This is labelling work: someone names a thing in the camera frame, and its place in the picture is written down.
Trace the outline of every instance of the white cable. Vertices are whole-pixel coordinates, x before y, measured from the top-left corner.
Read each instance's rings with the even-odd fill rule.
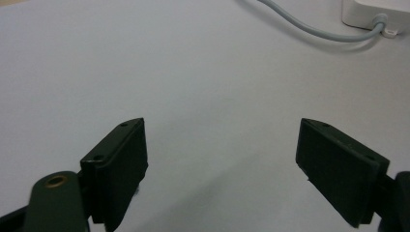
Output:
[[[380,14],[373,20],[374,28],[372,31],[367,32],[360,36],[342,36],[342,35],[329,33],[326,31],[322,31],[314,27],[311,27],[309,25],[306,25],[301,20],[299,20],[298,18],[294,17],[292,14],[285,11],[283,8],[281,8],[278,4],[276,4],[272,0],[258,0],[258,1],[270,7],[272,10],[274,10],[276,13],[278,13],[280,16],[282,16],[284,19],[286,19],[287,21],[289,21],[290,23],[292,23],[294,26],[298,27],[299,29],[306,31],[313,36],[320,37],[320,38],[330,40],[330,41],[335,41],[335,42],[353,43],[353,42],[366,41],[368,39],[375,37],[377,34],[383,31],[387,23],[387,17],[384,14]]]

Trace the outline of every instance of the power adapter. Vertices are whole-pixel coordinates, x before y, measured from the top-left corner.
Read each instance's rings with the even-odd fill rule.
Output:
[[[343,0],[342,21],[354,27],[373,29],[378,15],[387,18],[382,31],[386,38],[394,38],[410,25],[409,0]]]

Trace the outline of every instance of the screw hole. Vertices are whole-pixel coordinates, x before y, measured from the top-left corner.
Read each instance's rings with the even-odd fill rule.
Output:
[[[64,183],[67,182],[67,177],[65,176],[53,176],[45,182],[45,186],[47,188],[56,188],[62,186]]]
[[[96,155],[96,156],[93,157],[93,160],[101,161],[101,160],[103,160],[103,155]]]

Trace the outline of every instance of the white power adapter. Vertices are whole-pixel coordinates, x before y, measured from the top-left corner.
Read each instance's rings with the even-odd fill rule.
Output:
[[[410,25],[410,1],[343,0],[341,19],[347,25],[371,30],[378,15],[387,17],[383,36],[394,38]]]

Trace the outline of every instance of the white table surface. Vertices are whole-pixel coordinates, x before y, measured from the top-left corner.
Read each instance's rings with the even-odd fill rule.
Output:
[[[339,0],[278,3],[320,29],[364,33],[341,23]],[[363,142],[393,177],[409,170],[409,34],[327,42],[255,0],[2,7],[0,215],[144,117],[150,166],[118,231],[355,231],[295,163],[300,120]]]

